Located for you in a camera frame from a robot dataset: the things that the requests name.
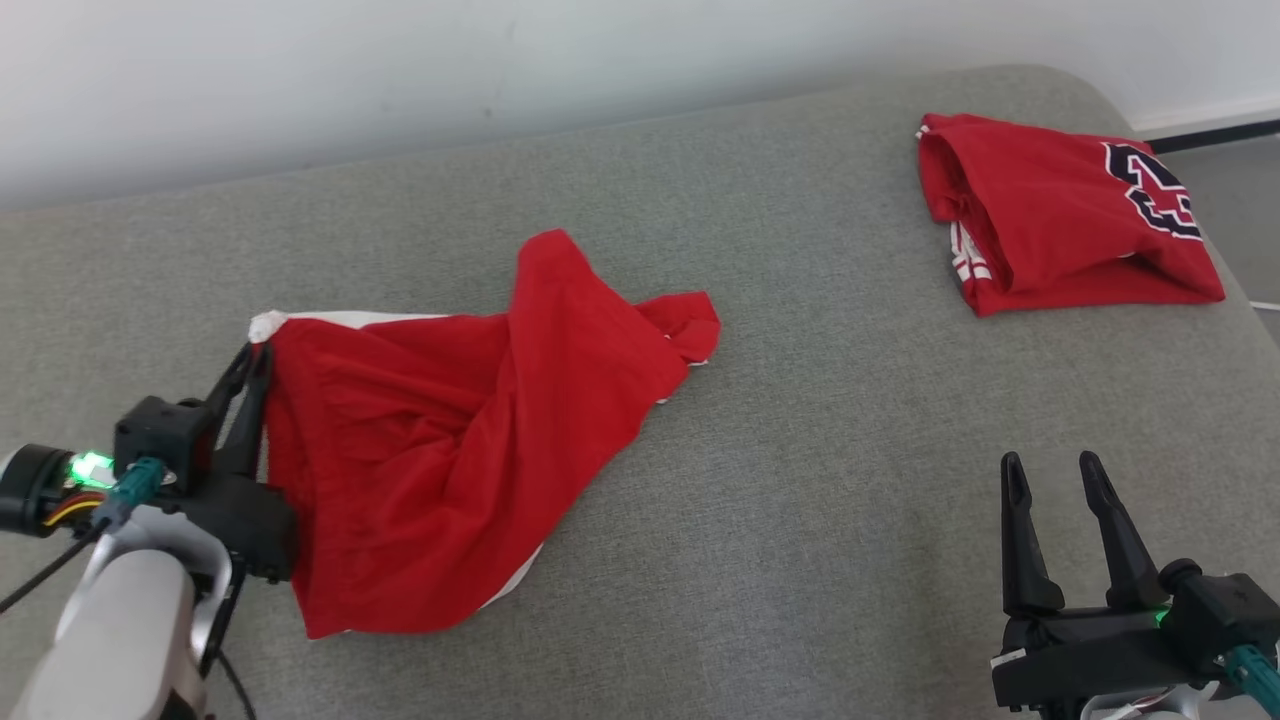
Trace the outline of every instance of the red wire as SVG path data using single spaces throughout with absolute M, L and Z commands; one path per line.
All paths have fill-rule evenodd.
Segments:
M 86 500 L 106 500 L 106 495 L 104 495 L 101 492 L 95 492 L 95 491 L 78 492 L 78 493 L 76 493 L 76 495 L 73 495 L 70 497 L 67 497 L 61 502 L 59 502 L 58 507 L 54 507 L 54 510 L 49 514 L 49 518 L 52 518 L 54 515 L 58 515 L 59 512 L 61 512 L 63 510 L 67 510 L 72 505 L 76 505 L 78 502 L 84 502 Z

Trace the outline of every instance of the gray floor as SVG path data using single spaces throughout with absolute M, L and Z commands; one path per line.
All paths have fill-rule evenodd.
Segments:
M 1249 300 L 1280 304 L 1280 137 L 1162 155 Z M 1258 311 L 1280 343 L 1280 313 Z

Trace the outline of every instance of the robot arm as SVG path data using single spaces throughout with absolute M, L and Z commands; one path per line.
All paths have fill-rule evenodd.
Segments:
M 12 720 L 202 719 L 205 679 L 188 642 L 195 592 L 182 562 L 160 550 L 108 564 L 68 607 Z
M 204 719 L 204 678 L 244 578 L 293 570 L 293 510 L 256 479 L 270 359 L 270 346 L 246 346 L 204 401 L 145 398 L 115 425 L 114 462 L 42 446 L 0 461 L 0 530 L 97 539 L 13 720 Z
M 1016 454 L 1001 468 L 1004 647 L 991 661 L 996 702 L 1043 720 L 1199 717 L 1199 705 L 1242 692 L 1280 716 L 1280 606 L 1248 575 L 1204 575 L 1190 560 L 1162 571 L 1148 555 L 1102 462 L 1080 455 L 1111 588 L 1106 607 L 1066 609 L 1041 556 L 1032 495 Z

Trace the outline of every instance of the gray cushion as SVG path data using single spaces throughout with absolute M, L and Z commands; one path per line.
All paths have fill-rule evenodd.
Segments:
M 141 396 L 204 393 L 265 309 L 502 310 L 520 243 L 564 227 L 628 299 L 709 291 L 719 352 L 456 629 L 308 642 L 287 587 L 248 587 L 227 651 L 260 716 L 1005 717 L 1007 450 L 1070 603 L 1107 585 L 1082 448 L 1157 562 L 1280 594 L 1280 352 L 1235 281 L 975 319 L 920 197 L 925 111 L 1128 132 L 1073 77 L 995 68 L 3 215 L 0 446 L 105 448 Z M 61 547 L 0 538 L 0 588 Z M 76 574 L 0 621 L 0 707 Z

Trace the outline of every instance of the clothing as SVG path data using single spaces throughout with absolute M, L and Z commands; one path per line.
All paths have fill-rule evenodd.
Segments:
M 367 313 L 364 310 L 330 310 L 319 313 L 280 313 L 279 310 L 271 310 L 255 316 L 248 325 L 248 341 L 252 343 L 262 343 L 271 340 L 275 333 L 284 327 L 288 320 L 301 320 L 301 319 L 315 319 L 324 320 L 326 323 L 335 323 L 346 328 L 360 329 L 365 325 L 374 325 L 378 323 L 397 323 L 402 320 L 429 320 L 433 318 L 448 318 L 448 315 L 439 314 L 419 314 L 419 313 Z M 516 589 L 520 580 L 525 579 L 529 574 L 529 568 L 532 566 L 534 560 L 538 553 L 543 550 L 543 546 L 538 546 L 534 553 L 525 561 L 524 565 L 516 570 L 511 578 L 507 579 L 507 584 L 502 585 L 502 589 L 490 597 L 481 607 L 488 607 L 493 601 L 503 597 L 511 591 Z
M 718 337 L 705 293 L 631 306 L 563 231 L 521 250 L 503 315 L 284 322 L 269 478 L 307 635 L 439 630 L 500 596 Z
M 979 316 L 1225 297 L 1187 188 L 1138 141 L 924 117 L 920 184 Z

